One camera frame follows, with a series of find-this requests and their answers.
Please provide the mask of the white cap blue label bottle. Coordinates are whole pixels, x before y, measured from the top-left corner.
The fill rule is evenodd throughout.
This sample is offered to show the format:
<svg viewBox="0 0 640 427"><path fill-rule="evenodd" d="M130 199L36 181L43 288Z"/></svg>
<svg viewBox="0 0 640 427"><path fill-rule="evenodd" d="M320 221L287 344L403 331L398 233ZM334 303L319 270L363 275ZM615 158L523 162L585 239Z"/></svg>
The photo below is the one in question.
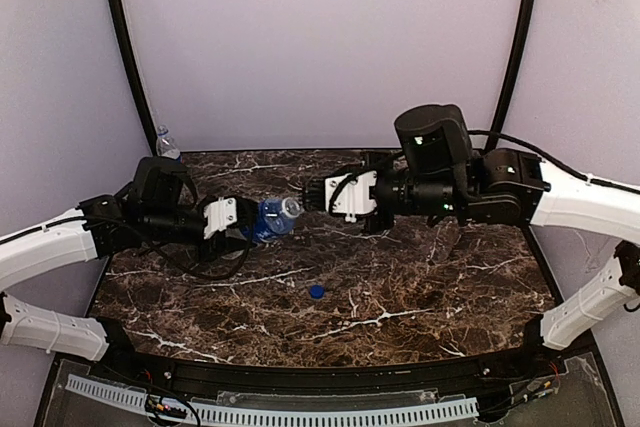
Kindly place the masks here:
<svg viewBox="0 0 640 427"><path fill-rule="evenodd" d="M258 205L253 233L248 227L240 232L254 243L269 243L291 233L302 213L303 206L294 197L265 199Z"/></svg>

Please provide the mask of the blue cap pepsi bottle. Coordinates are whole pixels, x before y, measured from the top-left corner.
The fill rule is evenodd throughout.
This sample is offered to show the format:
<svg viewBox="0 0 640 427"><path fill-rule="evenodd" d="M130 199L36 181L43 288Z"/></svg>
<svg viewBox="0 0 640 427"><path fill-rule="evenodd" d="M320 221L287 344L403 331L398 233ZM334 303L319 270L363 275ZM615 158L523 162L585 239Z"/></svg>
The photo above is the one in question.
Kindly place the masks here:
<svg viewBox="0 0 640 427"><path fill-rule="evenodd" d="M165 125L157 127L156 153L161 157L182 161L181 151Z"/></svg>

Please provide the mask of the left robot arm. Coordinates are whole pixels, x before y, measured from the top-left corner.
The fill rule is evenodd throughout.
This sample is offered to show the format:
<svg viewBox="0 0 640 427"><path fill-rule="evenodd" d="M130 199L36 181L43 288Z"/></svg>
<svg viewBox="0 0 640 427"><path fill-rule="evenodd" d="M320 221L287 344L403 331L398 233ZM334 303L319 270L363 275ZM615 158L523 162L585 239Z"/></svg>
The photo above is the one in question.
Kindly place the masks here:
<svg viewBox="0 0 640 427"><path fill-rule="evenodd" d="M41 274L146 246L196 249L200 264L238 246L229 229L252 231L258 205L239 197L199 198L187 168L166 157L144 157L133 179L114 195L79 203L63 214L1 239L1 343L92 362L133 351L117 320L74 317L25 303L9 289Z"/></svg>

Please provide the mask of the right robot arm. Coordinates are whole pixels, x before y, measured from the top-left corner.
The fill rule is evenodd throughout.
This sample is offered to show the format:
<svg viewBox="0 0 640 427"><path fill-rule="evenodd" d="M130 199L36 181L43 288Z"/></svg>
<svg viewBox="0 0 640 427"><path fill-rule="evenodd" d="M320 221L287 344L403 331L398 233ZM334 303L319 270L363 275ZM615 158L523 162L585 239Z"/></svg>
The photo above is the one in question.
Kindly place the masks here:
<svg viewBox="0 0 640 427"><path fill-rule="evenodd" d="M566 227L619 239L595 278L543 314L542 344L567 348L583 332L639 295L639 190L577 172L532 146L471 146L461 110L414 107L394 127L407 162L370 167L351 194L354 212L454 216L460 222Z"/></svg>

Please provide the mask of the right black frame post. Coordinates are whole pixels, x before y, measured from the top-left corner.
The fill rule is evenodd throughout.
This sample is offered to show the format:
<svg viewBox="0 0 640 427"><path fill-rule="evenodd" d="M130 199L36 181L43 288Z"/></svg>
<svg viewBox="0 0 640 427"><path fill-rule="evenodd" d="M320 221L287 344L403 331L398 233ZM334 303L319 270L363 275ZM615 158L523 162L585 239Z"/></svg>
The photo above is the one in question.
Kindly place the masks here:
<svg viewBox="0 0 640 427"><path fill-rule="evenodd" d="M524 56L534 5L535 0L520 0L512 45L490 126L492 133L501 133L507 120Z"/></svg>

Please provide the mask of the black frame post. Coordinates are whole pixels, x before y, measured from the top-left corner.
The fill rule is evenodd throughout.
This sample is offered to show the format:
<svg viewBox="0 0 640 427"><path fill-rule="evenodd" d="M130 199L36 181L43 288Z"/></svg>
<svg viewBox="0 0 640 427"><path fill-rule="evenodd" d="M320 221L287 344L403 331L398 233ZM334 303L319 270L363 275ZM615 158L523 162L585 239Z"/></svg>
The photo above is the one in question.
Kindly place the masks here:
<svg viewBox="0 0 640 427"><path fill-rule="evenodd" d="M535 0L520 0L512 45L490 126L492 133L501 133L507 120L524 56L534 5Z"/></svg>
<svg viewBox="0 0 640 427"><path fill-rule="evenodd" d="M125 14L124 1L107 0L107 2L120 58L133 99L135 111L149 151L152 155L156 155L156 125L152 118L151 109L137 64L136 54L134 53L133 43Z"/></svg>

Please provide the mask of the black front frame rail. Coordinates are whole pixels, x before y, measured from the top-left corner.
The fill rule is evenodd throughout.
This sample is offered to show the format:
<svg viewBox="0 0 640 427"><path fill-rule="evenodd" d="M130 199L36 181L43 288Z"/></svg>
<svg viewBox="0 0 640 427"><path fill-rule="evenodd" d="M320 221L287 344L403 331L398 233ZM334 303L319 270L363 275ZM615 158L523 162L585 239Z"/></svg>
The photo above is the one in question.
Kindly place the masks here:
<svg viewBox="0 0 640 427"><path fill-rule="evenodd" d="M262 394L338 395L435 390L440 394L494 395L510 384L551 374L549 363L595 349L586 333L563 351L530 346L428 363L382 367L276 368L223 365L126 353L101 363L77 362L92 376L165 388L189 397L222 391Z"/></svg>

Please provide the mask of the left black frame post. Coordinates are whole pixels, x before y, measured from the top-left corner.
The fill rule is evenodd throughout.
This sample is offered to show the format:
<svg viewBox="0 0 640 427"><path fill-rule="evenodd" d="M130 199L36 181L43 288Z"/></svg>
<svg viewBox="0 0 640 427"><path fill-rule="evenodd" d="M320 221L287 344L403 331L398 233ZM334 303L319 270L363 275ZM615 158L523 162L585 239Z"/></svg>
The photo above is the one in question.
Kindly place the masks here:
<svg viewBox="0 0 640 427"><path fill-rule="evenodd" d="M136 54L134 53L133 43L125 14L124 1L107 0L107 2L120 58L133 99L135 111L149 151L152 155L156 155L156 125L152 118L151 109L137 64Z"/></svg>

